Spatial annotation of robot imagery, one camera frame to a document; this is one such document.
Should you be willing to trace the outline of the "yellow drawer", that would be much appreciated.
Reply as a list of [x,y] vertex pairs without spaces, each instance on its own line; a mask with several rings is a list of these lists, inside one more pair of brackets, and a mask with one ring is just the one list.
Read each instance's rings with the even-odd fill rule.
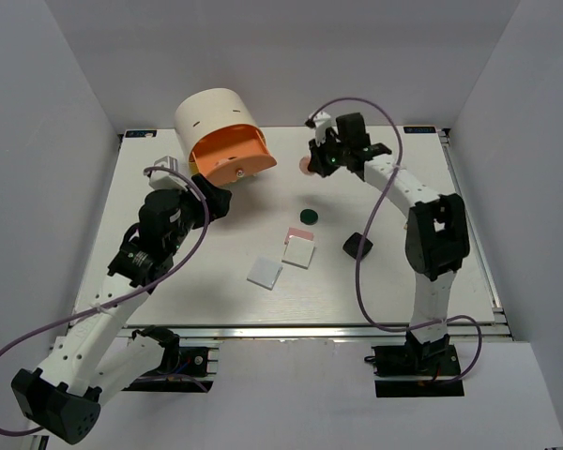
[[200,174],[200,169],[198,164],[196,163],[195,160],[190,160],[188,162],[188,166],[189,166],[189,171],[191,175],[197,175]]

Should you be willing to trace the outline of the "peach top drawer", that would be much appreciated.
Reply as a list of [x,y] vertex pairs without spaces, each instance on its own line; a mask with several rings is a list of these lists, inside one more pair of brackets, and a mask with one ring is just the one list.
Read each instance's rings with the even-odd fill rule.
[[261,129],[250,125],[224,127],[207,134],[191,149],[190,160],[195,160],[200,174],[217,187],[277,165]]

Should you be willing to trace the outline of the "dark green round compact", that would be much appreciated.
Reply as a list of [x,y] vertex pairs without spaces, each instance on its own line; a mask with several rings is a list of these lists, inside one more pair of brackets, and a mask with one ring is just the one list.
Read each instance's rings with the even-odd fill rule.
[[299,219],[303,224],[313,225],[318,221],[318,213],[310,208],[303,209],[299,214]]

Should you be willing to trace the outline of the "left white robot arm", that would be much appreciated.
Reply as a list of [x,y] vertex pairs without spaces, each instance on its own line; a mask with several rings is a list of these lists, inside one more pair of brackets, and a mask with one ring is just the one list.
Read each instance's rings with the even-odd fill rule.
[[13,378],[11,388],[27,418],[68,444],[79,443],[115,394],[143,376],[168,376],[182,366],[178,335],[156,325],[133,332],[131,343],[111,359],[103,356],[157,280],[173,272],[187,235],[225,217],[231,199],[229,190],[201,174],[146,195],[89,316],[76,320],[35,369]]

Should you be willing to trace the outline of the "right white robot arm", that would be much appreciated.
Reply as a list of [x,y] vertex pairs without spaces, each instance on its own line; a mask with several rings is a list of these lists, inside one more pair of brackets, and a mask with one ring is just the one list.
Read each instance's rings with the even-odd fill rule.
[[358,112],[335,119],[319,112],[306,126],[314,131],[307,173],[328,177],[345,168],[385,193],[406,219],[404,251],[416,287],[404,360],[412,371],[427,373],[449,345],[451,286],[470,252],[464,201],[427,187],[387,146],[373,144]]

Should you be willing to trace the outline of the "pink square palette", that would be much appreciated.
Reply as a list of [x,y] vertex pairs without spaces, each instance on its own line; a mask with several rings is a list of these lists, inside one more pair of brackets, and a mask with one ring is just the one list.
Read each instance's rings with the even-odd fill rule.
[[285,239],[284,239],[284,244],[287,245],[289,243],[290,239],[293,238],[293,237],[312,241],[313,238],[314,238],[314,234],[312,232],[301,230],[299,228],[289,227],[288,230],[287,230],[287,234],[285,236]]

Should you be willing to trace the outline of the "light blue square palette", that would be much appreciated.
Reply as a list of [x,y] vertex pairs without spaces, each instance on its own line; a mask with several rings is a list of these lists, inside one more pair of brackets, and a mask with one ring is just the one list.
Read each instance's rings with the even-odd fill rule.
[[282,264],[258,257],[247,275],[247,281],[267,290],[272,290],[282,272]]

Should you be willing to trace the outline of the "white round drawer cabinet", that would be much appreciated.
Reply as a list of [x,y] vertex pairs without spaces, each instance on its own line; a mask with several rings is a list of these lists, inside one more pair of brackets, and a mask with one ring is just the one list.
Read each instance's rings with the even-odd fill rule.
[[258,127],[241,97],[227,88],[196,93],[175,111],[175,133],[187,162],[191,149],[201,138],[234,125]]

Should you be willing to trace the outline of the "black square compact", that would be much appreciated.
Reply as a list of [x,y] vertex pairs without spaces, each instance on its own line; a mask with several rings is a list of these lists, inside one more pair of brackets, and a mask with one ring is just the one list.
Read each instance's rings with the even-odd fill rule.
[[[361,241],[364,241],[362,251],[358,252]],[[353,232],[343,243],[342,250],[348,256],[356,259],[358,254],[364,259],[372,250],[373,243],[368,238],[363,238],[363,235],[359,232]]]

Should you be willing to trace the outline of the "white square palette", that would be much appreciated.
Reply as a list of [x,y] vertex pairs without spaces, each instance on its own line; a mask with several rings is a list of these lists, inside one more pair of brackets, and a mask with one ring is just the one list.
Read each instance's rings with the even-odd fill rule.
[[308,269],[313,252],[314,242],[312,240],[292,236],[288,240],[281,261],[299,268]]

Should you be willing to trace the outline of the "right blue table sticker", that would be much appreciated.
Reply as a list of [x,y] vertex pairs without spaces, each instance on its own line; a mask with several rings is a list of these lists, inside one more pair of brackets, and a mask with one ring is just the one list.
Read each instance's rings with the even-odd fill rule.
[[405,134],[435,134],[436,129],[433,126],[404,126]]

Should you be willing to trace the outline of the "blue table sticker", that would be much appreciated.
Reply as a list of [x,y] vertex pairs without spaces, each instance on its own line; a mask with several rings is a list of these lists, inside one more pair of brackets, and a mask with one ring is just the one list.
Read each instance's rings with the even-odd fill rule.
[[157,136],[155,129],[131,129],[127,130],[124,134],[126,139],[144,139],[154,138]]
[[404,126],[405,134],[435,134],[436,129],[433,126]]

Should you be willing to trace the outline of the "left blue table sticker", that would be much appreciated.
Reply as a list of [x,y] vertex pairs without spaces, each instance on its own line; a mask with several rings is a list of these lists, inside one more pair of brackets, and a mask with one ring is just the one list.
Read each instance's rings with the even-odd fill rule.
[[144,139],[154,138],[157,136],[155,129],[131,129],[127,130],[124,134],[126,139]]

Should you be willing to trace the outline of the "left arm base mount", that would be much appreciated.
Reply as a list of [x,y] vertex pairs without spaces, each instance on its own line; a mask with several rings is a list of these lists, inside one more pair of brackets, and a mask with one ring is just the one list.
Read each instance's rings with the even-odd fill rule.
[[182,345],[180,336],[171,329],[151,325],[133,331],[130,340],[152,338],[163,349],[160,364],[136,379],[125,391],[145,393],[201,393],[213,385],[214,348]]

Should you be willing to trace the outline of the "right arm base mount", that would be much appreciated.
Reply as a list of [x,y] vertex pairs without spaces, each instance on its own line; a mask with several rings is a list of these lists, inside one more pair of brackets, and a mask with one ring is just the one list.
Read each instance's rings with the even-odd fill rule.
[[377,398],[461,398],[461,365],[449,335],[419,343],[408,333],[402,345],[372,347],[363,358],[373,367]]

